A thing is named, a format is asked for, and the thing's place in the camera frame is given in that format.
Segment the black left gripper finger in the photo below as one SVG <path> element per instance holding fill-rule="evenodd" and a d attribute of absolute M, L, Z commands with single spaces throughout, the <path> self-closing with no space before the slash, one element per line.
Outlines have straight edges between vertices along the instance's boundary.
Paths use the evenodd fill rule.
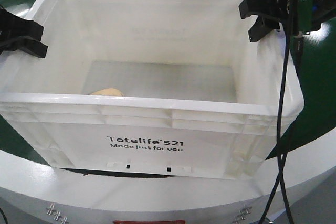
<path fill-rule="evenodd" d="M 28 36 L 18 36 L 1 41 L 1 51 L 20 50 L 37 58 L 46 58 L 48 46 Z"/>
<path fill-rule="evenodd" d="M 40 41 L 43 31 L 42 25 L 20 18 L 1 7 L 1 44 L 21 37 Z"/>

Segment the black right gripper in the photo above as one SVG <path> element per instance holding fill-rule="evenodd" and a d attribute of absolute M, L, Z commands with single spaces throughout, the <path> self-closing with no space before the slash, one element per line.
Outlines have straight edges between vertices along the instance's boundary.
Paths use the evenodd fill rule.
<path fill-rule="evenodd" d="M 273 30 L 280 30 L 277 21 L 287 17 L 288 0 L 243 0 L 239 5 L 241 19 L 257 15 L 248 31 L 250 42 L 258 42 Z M 296 31 L 317 31 L 321 24 L 335 18 L 335 0 L 298 0 Z"/>

